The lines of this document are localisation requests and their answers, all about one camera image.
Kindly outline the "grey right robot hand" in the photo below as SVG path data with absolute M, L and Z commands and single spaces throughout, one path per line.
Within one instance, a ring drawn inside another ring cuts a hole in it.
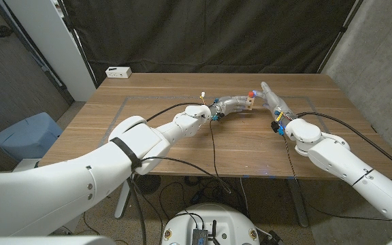
M 277 96 L 266 82 L 261 83 L 262 91 L 253 90 L 256 97 L 262 98 L 265 103 L 263 106 L 267 108 L 274 118 L 271 128 L 275 133 L 284 135 L 286 126 L 297 118 L 297 115 L 288 107 L 285 101 Z

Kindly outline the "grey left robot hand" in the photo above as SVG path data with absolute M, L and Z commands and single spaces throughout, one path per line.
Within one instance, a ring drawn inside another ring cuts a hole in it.
M 226 96 L 214 100 L 209 106 L 212 120 L 220 120 L 222 117 L 233 113 L 246 110 L 250 102 L 247 96 Z

